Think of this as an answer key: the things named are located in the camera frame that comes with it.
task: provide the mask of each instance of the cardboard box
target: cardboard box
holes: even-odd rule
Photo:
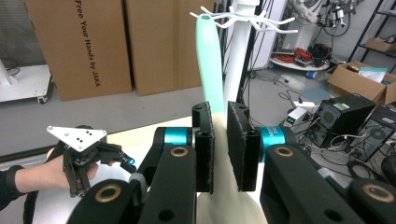
[[[359,75],[358,72],[349,69],[349,66],[360,69],[361,67],[368,67],[369,65],[358,62],[338,65],[328,80],[329,90],[336,91],[340,93],[340,95],[358,93],[375,102],[377,105],[387,105],[396,101],[395,75],[387,73],[384,76],[384,80],[389,82],[389,84],[384,85]]]
[[[121,0],[25,5],[62,100],[132,91]]]
[[[375,38],[370,38],[366,42],[366,47],[369,49],[376,49],[382,52],[389,52],[396,50],[396,44],[389,44],[387,42],[382,42],[375,40]]]
[[[213,0],[125,0],[132,47],[134,84],[139,95],[200,86],[195,49],[200,6]]]

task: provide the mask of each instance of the cable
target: cable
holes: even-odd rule
[[[309,126],[306,128],[306,129],[304,129],[304,130],[302,130],[302,131],[299,131],[299,132],[297,132],[297,133],[295,133],[295,135],[298,135],[298,134],[300,134],[300,133],[305,133],[308,129],[310,129],[311,127],[312,127],[312,125],[314,125],[318,120],[320,120],[320,117],[317,117],[311,124],[309,124]]]
[[[226,54],[226,52],[227,52],[227,50],[228,50],[228,47],[230,47],[232,40],[233,40],[233,32],[231,33],[230,41],[226,44],[226,47],[225,47],[225,50],[224,50],[224,55]],[[225,74],[225,71],[227,70],[228,61],[230,61],[230,56],[228,56],[227,62],[226,62],[225,65],[224,65],[223,74]]]
[[[347,142],[347,141],[349,141],[349,140],[347,140],[347,137],[355,137],[355,138],[363,138],[363,137],[365,137],[366,135],[364,134],[363,136],[357,136],[357,135],[352,135],[352,134],[341,134],[341,135],[338,135],[338,136],[335,136],[333,139],[332,139],[332,141],[330,142],[330,147],[331,148],[328,148],[329,150],[333,150],[333,149],[336,149],[336,148],[339,148],[341,145],[343,145],[345,142]],[[333,146],[332,145],[332,142],[335,140],[335,139],[337,139],[337,138],[339,138],[339,137],[344,137],[347,141],[345,141],[345,142],[343,142],[341,145],[339,145],[339,146]]]
[[[315,67],[321,67],[323,64],[327,63],[332,55],[332,48],[325,44],[315,44],[313,47],[308,48],[312,55],[312,64]]]
[[[17,74],[21,71],[20,68],[13,68],[13,69],[16,69],[17,71],[10,75],[10,76],[12,76],[12,77],[15,76],[15,75],[17,75]]]
[[[272,54],[271,57],[281,63],[294,63],[295,61],[295,57],[289,54]]]
[[[265,1],[265,3],[262,5],[262,11],[263,11],[265,5],[266,5],[266,1]],[[268,11],[268,9],[269,9],[268,18],[271,17],[271,13],[272,13],[272,10],[273,10],[273,6],[274,6],[274,0],[272,0],[272,1],[268,4],[267,10],[266,10],[266,11]],[[257,32],[257,34],[256,34],[256,36],[255,36],[255,38],[254,38],[254,45],[256,44],[257,38],[259,37],[259,34],[260,34],[260,33],[261,33],[261,32]],[[264,33],[262,34],[262,41],[260,42],[259,49],[257,50],[256,58],[254,59],[254,61],[253,61],[253,57],[251,58],[251,63],[250,63],[250,64],[252,64],[252,65],[251,65],[250,71],[253,70],[253,67],[254,67],[254,65],[256,64],[256,62],[257,62],[257,60],[258,60],[258,58],[259,58],[259,54],[260,54],[260,51],[262,50],[262,43],[263,43],[263,40],[264,40],[264,38],[265,38],[265,34],[266,34],[266,32],[264,32]]]
[[[341,33],[340,35],[336,35],[335,32],[330,34],[329,31],[326,30],[326,28],[323,29],[324,33],[326,33],[327,35],[332,36],[332,37],[340,37],[340,36],[345,35],[347,33],[347,31],[349,30],[350,23],[351,23],[350,13],[347,14],[347,17],[348,17],[348,22],[347,22],[347,25],[346,25],[346,29],[345,29],[345,31],[343,33]]]
[[[381,167],[381,163],[382,163],[382,161],[383,161],[385,158],[386,158],[386,157],[377,157],[377,158],[374,159],[374,161],[375,161],[375,163],[376,163],[377,166]]]
[[[18,67],[18,61],[15,59],[11,59],[11,58],[2,58],[1,60],[6,60],[6,61],[12,61],[14,63],[14,65],[12,65],[11,67],[7,68],[7,71],[17,68]]]
[[[256,73],[256,78],[261,81],[266,81],[266,82],[272,82],[274,85],[287,88],[288,85],[286,83],[286,79],[281,77],[279,74],[277,74],[275,71],[274,73],[266,73],[266,74],[258,74]]]
[[[311,61],[312,60],[311,53],[305,49],[295,48],[294,55],[296,58],[300,58],[303,61]]]
[[[250,116],[250,123],[253,124],[252,120],[253,120],[254,122],[258,123],[260,126],[265,126],[265,125],[261,124],[261,123],[258,122],[256,119],[254,119],[253,117]]]
[[[278,95],[280,98],[284,99],[284,100],[289,100],[290,103],[291,103],[291,106],[293,106],[293,108],[296,108],[296,106],[294,105],[293,101],[291,100],[290,92],[294,92],[294,93],[298,94],[298,101],[299,101],[300,103],[303,101],[303,100],[301,99],[301,97],[303,96],[303,94],[300,93],[300,92],[297,92],[297,91],[293,91],[293,90],[286,90],[286,93],[287,93],[287,94],[284,93],[284,92],[279,92],[277,95]]]
[[[320,27],[320,30],[319,30],[319,32],[318,32],[318,34],[317,34],[317,37],[315,37],[315,39],[314,39],[314,41],[312,42],[312,44],[316,44],[317,43],[317,39],[318,39],[318,37],[319,37],[319,35],[320,35],[320,33],[321,33],[321,31],[323,30],[323,27]]]
[[[323,160],[325,160],[325,161],[327,161],[327,162],[329,162],[329,163],[331,163],[331,164],[334,164],[334,165],[346,166],[346,164],[342,164],[342,163],[337,163],[337,162],[329,161],[328,159],[326,159],[326,158],[324,157],[323,151],[325,151],[325,150],[320,151],[320,156],[323,158]]]
[[[375,125],[371,125],[371,126],[367,126],[366,128],[372,128],[372,127],[375,127],[375,126],[380,126],[380,128],[379,128],[379,130],[381,130],[381,129],[383,129],[384,128],[384,125],[379,125],[379,124],[375,124]],[[365,150],[364,150],[364,144],[365,144],[365,141],[370,137],[371,135],[368,133],[368,134],[364,134],[364,135],[362,135],[361,136],[361,138],[363,138],[363,139],[361,139],[358,143],[356,143],[354,146],[349,146],[349,154],[351,154],[353,151],[355,151],[355,149],[356,149],[356,147],[358,146],[358,145],[360,145],[361,143],[363,143],[363,152],[364,153],[366,153],[365,152]]]

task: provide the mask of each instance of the wall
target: wall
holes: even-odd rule
[[[0,58],[6,67],[44,64],[23,0],[0,1]]]
[[[393,4],[394,0],[385,0],[380,8],[380,10],[389,10],[391,5]],[[350,22],[350,28],[346,32],[345,35],[340,37],[335,37],[333,39],[333,55],[336,55],[344,60],[347,60],[354,49],[356,43],[358,42],[364,27],[366,26],[368,20],[373,14],[376,5],[378,4],[378,0],[364,0],[360,2],[357,6],[357,13],[356,15],[351,14],[351,20],[349,21],[346,16],[346,23]],[[384,20],[385,16],[377,15],[373,20],[372,24],[370,25],[365,37],[362,40],[362,43],[365,43],[369,37],[373,37],[375,32],[377,31],[378,27],[380,26],[382,20]],[[387,36],[387,35],[394,35],[396,33],[395,30],[396,18],[389,18],[387,24],[385,25],[384,29],[380,33],[380,36]],[[320,28],[318,27],[315,34],[315,37],[318,35]],[[345,31],[345,28],[338,27],[335,34],[341,34]],[[320,32],[316,43],[323,43],[328,46],[332,45],[332,38],[325,34],[323,31]],[[364,53],[364,49],[358,48],[355,52],[352,61],[359,61]],[[368,56],[366,57],[365,63],[370,64],[371,66],[384,66],[387,67],[388,70],[392,68],[392,66],[396,63],[395,58],[388,58],[380,53],[376,53],[370,51]]]

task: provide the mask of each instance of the metal rack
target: metal rack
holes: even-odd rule
[[[392,13],[389,13],[389,12],[387,12],[387,11],[378,11],[379,8],[381,7],[381,5],[382,5],[383,2],[384,2],[384,0],[379,0],[379,1],[378,1],[378,4],[376,5],[375,10],[374,10],[372,16],[370,17],[370,20],[367,22],[366,27],[364,27],[364,30],[363,30],[363,32],[361,33],[361,37],[359,38],[358,43],[356,44],[355,48],[352,50],[352,53],[350,54],[350,56],[349,56],[349,58],[348,58],[348,60],[347,60],[348,62],[350,62],[350,61],[352,60],[352,58],[353,58],[353,56],[355,55],[355,52],[356,52],[356,50],[357,50],[358,48],[363,48],[363,49],[365,49],[364,54],[363,54],[363,56],[361,57],[360,62],[363,62],[363,61],[364,61],[364,59],[366,58],[366,56],[367,56],[367,54],[369,53],[369,51],[375,51],[375,52],[384,54],[384,55],[386,55],[386,56],[388,56],[388,57],[396,58],[396,52],[383,52],[383,51],[379,51],[379,50],[376,50],[376,49],[370,49],[370,48],[367,48],[367,47],[365,46],[365,44],[362,44],[362,43],[361,43],[361,41],[363,40],[363,38],[364,38],[364,36],[365,36],[367,30],[369,29],[369,27],[370,27],[370,25],[371,25],[373,19],[375,18],[375,16],[377,16],[377,15],[385,15],[385,16],[386,16],[385,19],[382,21],[381,25],[379,26],[378,30],[376,31],[375,37],[379,36],[379,33],[381,32],[382,28],[384,28],[384,25],[387,23],[389,17],[396,17],[396,14],[392,14]],[[396,7],[396,0],[393,2],[393,5],[392,5],[392,7],[390,8],[390,10],[393,10],[395,7]],[[393,65],[393,67],[390,69],[390,72],[393,71],[393,69],[395,68],[395,66],[396,66],[396,64]]]

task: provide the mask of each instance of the white machine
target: white machine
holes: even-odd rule
[[[296,35],[287,35],[283,49],[307,49],[318,26],[336,28],[338,24],[345,27],[345,13],[356,14],[358,0],[290,0],[289,10],[296,17],[289,29],[299,30]],[[329,10],[319,13],[325,6]]]
[[[49,67],[43,64],[18,69],[19,72],[10,75],[0,61],[0,103],[28,98],[46,103],[52,85]]]
[[[301,107],[295,108],[288,114],[288,117],[283,122],[283,126],[293,128],[301,124],[304,120],[306,112],[307,111]]]

